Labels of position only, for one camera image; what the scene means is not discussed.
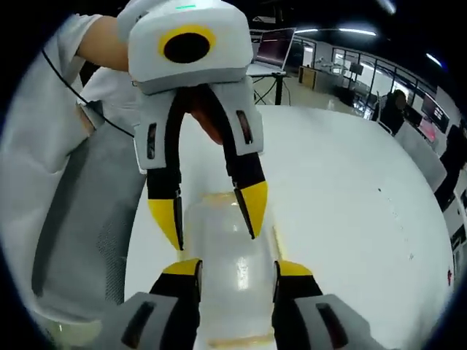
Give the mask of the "person's left hand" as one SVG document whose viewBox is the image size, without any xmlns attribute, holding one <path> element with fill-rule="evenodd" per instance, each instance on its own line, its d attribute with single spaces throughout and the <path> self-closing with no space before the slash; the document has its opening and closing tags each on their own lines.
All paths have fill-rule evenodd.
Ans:
<svg viewBox="0 0 467 350">
<path fill-rule="evenodd" d="M 218 129 L 211 121 L 212 113 L 209 110 L 209 104 L 203 100 L 201 92 L 197 90 L 192 91 L 188 113 L 193 116 L 214 143 L 218 145 L 223 144 L 223 140 Z"/>
</svg>

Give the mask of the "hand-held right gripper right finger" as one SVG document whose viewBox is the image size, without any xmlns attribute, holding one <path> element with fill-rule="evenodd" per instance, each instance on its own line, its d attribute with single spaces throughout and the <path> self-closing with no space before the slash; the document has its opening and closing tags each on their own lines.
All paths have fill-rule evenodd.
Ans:
<svg viewBox="0 0 467 350">
<path fill-rule="evenodd" d="M 278 349 L 383 349 L 369 323 L 334 294 L 323 294 L 313 273 L 287 260 L 274 262 L 271 317 Z"/>
</svg>

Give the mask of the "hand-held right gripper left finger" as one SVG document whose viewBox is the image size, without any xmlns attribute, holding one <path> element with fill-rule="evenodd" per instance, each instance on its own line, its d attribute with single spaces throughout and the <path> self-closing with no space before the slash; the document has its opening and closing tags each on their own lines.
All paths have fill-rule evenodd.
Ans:
<svg viewBox="0 0 467 350">
<path fill-rule="evenodd" d="M 115 314 L 116 349 L 193 349 L 200 325 L 202 260 L 163 269 L 149 292 L 138 292 Z"/>
</svg>

